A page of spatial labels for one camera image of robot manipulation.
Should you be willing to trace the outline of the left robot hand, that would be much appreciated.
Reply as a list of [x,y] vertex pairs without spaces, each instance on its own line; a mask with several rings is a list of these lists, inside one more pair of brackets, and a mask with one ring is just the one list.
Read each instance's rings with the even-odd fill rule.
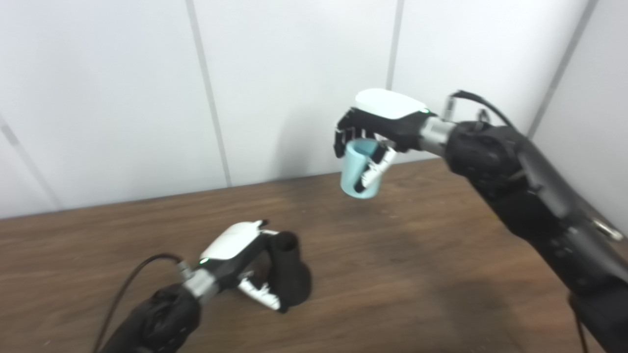
[[246,268],[265,250],[278,232],[265,230],[265,220],[237,223],[227,228],[200,255],[197,267],[184,287],[201,304],[222,291],[238,289],[271,310],[287,307],[271,286]]

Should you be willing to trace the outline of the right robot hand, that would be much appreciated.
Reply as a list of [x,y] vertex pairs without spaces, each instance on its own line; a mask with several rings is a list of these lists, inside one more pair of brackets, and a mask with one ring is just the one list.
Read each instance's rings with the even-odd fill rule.
[[359,199],[374,197],[395,157],[421,150],[422,125],[436,116],[424,103],[391,90],[359,92],[336,126],[334,152],[343,159],[341,189]]

